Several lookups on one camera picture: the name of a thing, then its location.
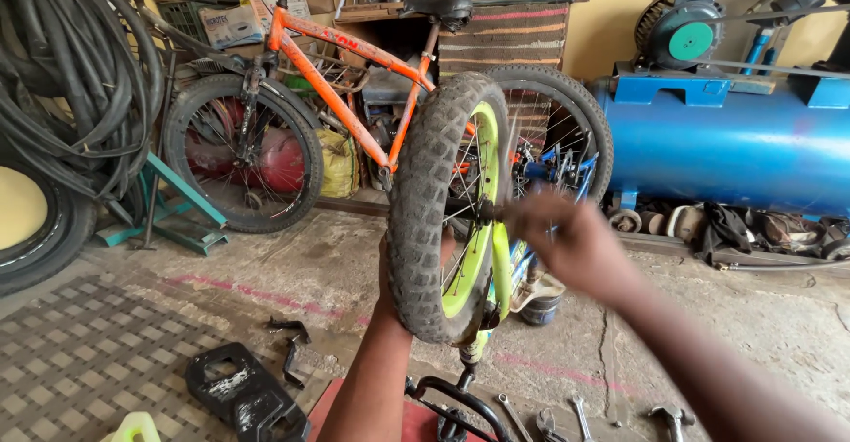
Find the checkered mat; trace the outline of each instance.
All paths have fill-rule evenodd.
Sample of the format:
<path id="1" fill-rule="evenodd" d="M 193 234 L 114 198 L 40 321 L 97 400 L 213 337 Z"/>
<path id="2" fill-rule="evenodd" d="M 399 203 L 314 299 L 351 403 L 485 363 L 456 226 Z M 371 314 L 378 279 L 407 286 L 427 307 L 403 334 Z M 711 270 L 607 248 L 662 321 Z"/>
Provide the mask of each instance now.
<path id="1" fill-rule="evenodd" d="M 164 441 L 235 441 L 182 377 L 189 357 L 226 342 L 96 276 L 71 281 L 0 321 L 0 441 L 97 442 L 131 411 L 153 415 Z M 280 374 L 284 356 L 259 351 Z M 308 412 L 331 377 L 299 363 L 292 372 L 307 390 L 287 391 Z"/>

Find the hammer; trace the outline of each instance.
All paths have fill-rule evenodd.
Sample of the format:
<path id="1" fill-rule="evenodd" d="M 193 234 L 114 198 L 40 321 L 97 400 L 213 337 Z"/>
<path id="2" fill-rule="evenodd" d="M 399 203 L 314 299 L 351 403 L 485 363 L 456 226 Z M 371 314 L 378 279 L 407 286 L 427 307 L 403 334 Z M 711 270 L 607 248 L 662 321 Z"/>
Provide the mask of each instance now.
<path id="1" fill-rule="evenodd" d="M 682 424 L 696 424 L 696 417 L 690 412 L 679 409 L 675 405 L 656 405 L 649 411 L 649 416 L 665 415 L 667 425 L 670 426 L 670 440 L 672 442 L 684 442 L 682 437 Z"/>

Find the blue compressor tank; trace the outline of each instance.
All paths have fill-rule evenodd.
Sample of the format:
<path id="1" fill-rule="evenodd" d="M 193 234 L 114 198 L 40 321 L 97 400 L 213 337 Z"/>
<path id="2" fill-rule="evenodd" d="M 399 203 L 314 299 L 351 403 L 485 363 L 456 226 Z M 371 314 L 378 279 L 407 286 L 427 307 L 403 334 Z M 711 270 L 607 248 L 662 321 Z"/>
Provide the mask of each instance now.
<path id="1" fill-rule="evenodd" d="M 651 104 L 618 103 L 615 81 L 590 86 L 614 138 L 611 191 L 850 216 L 850 109 L 811 108 L 784 79 L 771 95 L 730 92 L 720 107 L 667 89 Z"/>

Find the spanner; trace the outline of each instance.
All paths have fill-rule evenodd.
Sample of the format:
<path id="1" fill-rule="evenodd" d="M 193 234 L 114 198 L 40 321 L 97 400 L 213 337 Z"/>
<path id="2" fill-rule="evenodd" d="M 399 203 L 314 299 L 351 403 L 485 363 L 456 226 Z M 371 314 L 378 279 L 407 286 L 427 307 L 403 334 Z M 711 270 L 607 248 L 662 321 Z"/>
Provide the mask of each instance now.
<path id="1" fill-rule="evenodd" d="M 584 442 L 593 442 L 593 437 L 590 436 L 590 429 L 587 428 L 587 418 L 584 415 L 584 399 L 582 399 L 580 395 L 574 395 L 570 401 L 576 407 L 576 415 L 579 416 L 581 439 Z"/>
<path id="2" fill-rule="evenodd" d="M 525 425 L 523 425 L 523 423 L 519 420 L 519 416 L 517 416 L 517 413 L 514 412 L 514 407 L 512 407 L 510 401 L 507 400 L 507 396 L 503 393 L 500 393 L 497 399 L 499 399 L 499 402 L 501 402 L 502 405 L 505 406 L 507 415 L 510 415 L 511 418 L 514 419 L 514 425 L 516 425 L 519 429 L 519 433 L 523 436 L 525 442 L 534 442 L 534 440 L 531 439 L 531 434 L 529 434 L 529 431 L 525 430 Z"/>

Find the green pulley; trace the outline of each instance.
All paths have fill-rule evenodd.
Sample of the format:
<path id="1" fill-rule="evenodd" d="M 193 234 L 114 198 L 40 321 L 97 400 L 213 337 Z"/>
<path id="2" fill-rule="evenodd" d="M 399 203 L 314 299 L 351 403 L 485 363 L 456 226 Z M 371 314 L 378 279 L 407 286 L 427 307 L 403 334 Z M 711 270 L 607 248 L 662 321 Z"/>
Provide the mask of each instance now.
<path id="1" fill-rule="evenodd" d="M 714 42 L 711 26 L 702 22 L 686 23 L 670 37 L 670 55 L 677 60 L 690 60 L 705 54 Z"/>

